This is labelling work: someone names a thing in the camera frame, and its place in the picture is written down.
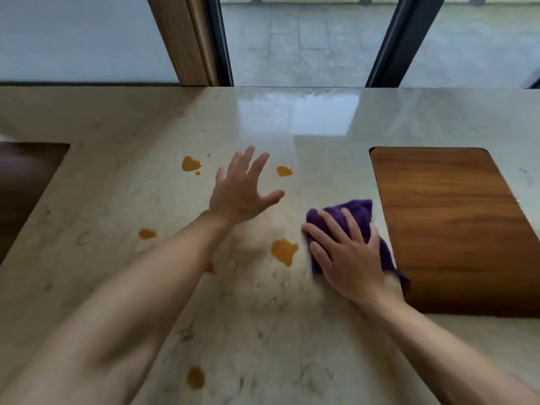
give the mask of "paved patio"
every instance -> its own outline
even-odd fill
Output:
[[[235,86],[364,86],[395,5],[221,6]],[[540,6],[444,5],[403,87],[520,87]]]

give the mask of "white wall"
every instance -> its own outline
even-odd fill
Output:
[[[146,0],[0,0],[0,81],[178,78]]]

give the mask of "marble surface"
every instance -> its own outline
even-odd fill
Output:
[[[1,140],[71,143],[0,267],[0,386],[98,284],[206,209],[217,168],[254,144],[271,154],[262,189],[286,196],[226,239],[135,403],[437,403],[312,278],[300,224],[311,207],[370,197],[387,239],[369,149],[472,146],[489,150],[539,233],[539,107],[524,90],[0,87]],[[140,240],[141,228],[158,237]],[[300,245],[290,268],[269,253],[281,238]],[[540,388],[539,320],[433,319]],[[186,386],[192,365],[201,391]]]

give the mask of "microfiber towel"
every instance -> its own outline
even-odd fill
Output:
[[[347,236],[350,237],[349,227],[347,225],[347,222],[345,221],[345,217],[341,214],[342,208],[348,209],[353,215],[354,220],[356,220],[356,223],[358,223],[358,227],[360,227],[364,242],[368,243],[369,238],[371,237],[371,229],[369,227],[369,224],[371,223],[372,219],[372,200],[351,200],[344,204],[338,204],[337,206],[324,208],[325,211],[327,211],[328,213],[330,213],[330,215],[332,215],[332,217],[334,217],[334,220],[341,226]],[[307,223],[316,225],[318,228],[320,228],[320,230],[324,231],[331,238],[334,238],[334,236],[328,229],[328,226],[326,226],[325,221],[322,217],[319,216],[319,213],[317,213],[316,209],[310,209],[307,212],[306,221]],[[314,241],[314,238],[307,234],[307,241],[309,244]],[[395,274],[399,276],[402,285],[409,282],[409,279],[404,275],[400,274],[395,268],[394,262],[392,261],[390,249],[388,248],[386,242],[382,239],[379,246],[379,254],[381,256],[381,267],[383,271],[395,272]],[[317,260],[313,256],[311,256],[311,271],[314,274],[322,274],[321,266],[319,265],[319,263],[317,263]]]

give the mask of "hand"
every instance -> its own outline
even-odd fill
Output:
[[[260,155],[248,170],[254,151],[255,148],[250,146],[243,155],[240,151],[236,152],[227,176],[225,177],[225,170],[220,167],[215,177],[209,209],[233,224],[252,219],[285,196],[284,190],[274,190],[266,196],[260,196],[257,183],[270,155]]]
[[[360,228],[348,209],[341,209],[341,213],[347,221],[351,238],[328,212],[319,210],[318,213],[337,241],[314,224],[304,223],[302,230],[316,240],[311,242],[309,250],[332,287],[362,309],[368,308],[377,293],[385,291],[379,256],[379,232],[370,224],[371,237],[365,244]]]

